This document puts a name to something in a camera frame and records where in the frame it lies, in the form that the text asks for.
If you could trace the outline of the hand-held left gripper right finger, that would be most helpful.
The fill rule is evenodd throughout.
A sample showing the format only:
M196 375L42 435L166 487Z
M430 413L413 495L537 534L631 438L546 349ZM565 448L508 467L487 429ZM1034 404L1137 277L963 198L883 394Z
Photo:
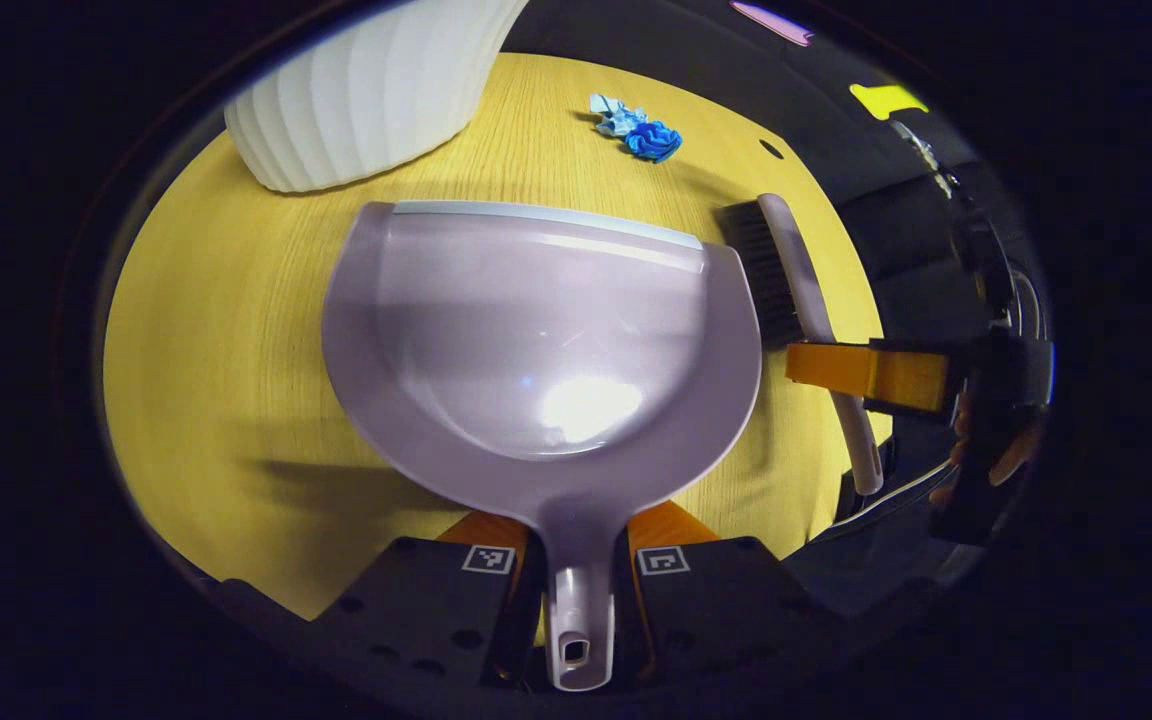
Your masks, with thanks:
M667 501L628 520L616 561L620 685L809 673L829 653L829 612L755 536L723 539Z

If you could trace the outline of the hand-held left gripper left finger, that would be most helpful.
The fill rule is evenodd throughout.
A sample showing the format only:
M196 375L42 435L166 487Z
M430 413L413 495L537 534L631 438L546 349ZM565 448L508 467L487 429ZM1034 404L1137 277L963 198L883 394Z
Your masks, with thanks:
M470 511L435 539L394 539L311 623L334 666L385 664L467 688L524 684L545 555L525 524Z

